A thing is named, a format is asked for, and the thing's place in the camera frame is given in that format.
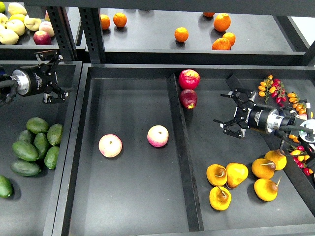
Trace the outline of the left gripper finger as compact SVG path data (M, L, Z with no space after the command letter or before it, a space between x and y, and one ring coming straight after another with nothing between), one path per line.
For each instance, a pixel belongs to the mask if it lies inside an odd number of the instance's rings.
M63 56L58 50L35 52L34 55L38 61L38 67L44 74L56 72L57 65L63 61Z
M61 88L56 83L49 83L44 91L43 103L65 102L72 91L72 88Z

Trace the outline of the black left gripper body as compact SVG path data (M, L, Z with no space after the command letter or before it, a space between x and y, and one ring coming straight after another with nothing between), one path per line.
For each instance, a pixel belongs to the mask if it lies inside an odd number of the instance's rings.
M21 96L50 93L57 89L57 76L48 65L22 66L12 72L18 82L17 92Z

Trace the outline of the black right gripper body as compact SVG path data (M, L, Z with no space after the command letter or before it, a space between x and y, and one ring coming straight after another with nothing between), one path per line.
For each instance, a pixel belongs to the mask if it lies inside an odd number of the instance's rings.
M280 128L283 116L280 116L279 111L272 106L246 102L242 107L237 106L234 120L241 128L241 134L245 134L247 129L271 134Z

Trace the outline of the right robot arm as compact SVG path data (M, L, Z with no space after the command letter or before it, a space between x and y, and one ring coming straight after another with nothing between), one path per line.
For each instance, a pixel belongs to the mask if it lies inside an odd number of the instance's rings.
M236 138L243 138L248 129L264 134L274 133L283 141L288 142L288 136L297 132L297 140L309 155L306 166L315 167L315 120L303 120L293 114L293 111L284 112L283 108L255 103L256 92L236 88L222 97L233 99L236 104L233 119L229 121L214 120L219 123L224 134Z

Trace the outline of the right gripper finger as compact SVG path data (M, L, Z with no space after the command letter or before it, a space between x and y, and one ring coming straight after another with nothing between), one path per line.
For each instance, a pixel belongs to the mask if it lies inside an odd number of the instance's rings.
M250 89L234 89L228 94L220 94L220 96L233 99L237 108L242 111L252 109L256 105L254 102L256 92Z
M240 126L241 122L243 121L242 118L234 118L229 121L220 121L217 119L214 119L213 122L219 123L220 127L223 129L223 133L235 138L244 138L246 129ZM233 131L231 127L238 125L240 126L240 129L237 131Z

